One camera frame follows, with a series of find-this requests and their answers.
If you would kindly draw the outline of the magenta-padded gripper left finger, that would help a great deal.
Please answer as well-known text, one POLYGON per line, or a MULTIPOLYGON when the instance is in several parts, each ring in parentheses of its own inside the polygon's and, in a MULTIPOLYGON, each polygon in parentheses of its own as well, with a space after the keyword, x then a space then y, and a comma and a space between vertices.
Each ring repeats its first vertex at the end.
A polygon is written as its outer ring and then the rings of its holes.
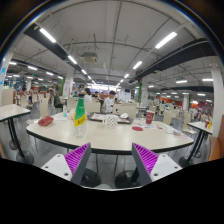
POLYGON ((80 185, 90 154, 91 144, 86 143, 66 155, 56 154, 42 169, 80 185))

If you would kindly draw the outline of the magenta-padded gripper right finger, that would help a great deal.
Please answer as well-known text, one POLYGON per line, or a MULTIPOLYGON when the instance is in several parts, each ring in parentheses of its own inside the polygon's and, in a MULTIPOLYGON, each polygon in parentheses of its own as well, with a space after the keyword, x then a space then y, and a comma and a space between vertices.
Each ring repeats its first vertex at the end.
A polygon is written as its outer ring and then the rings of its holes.
POLYGON ((136 143, 132 144, 132 155, 137 165, 141 185, 147 185, 181 170, 181 167, 167 154, 158 155, 136 143))

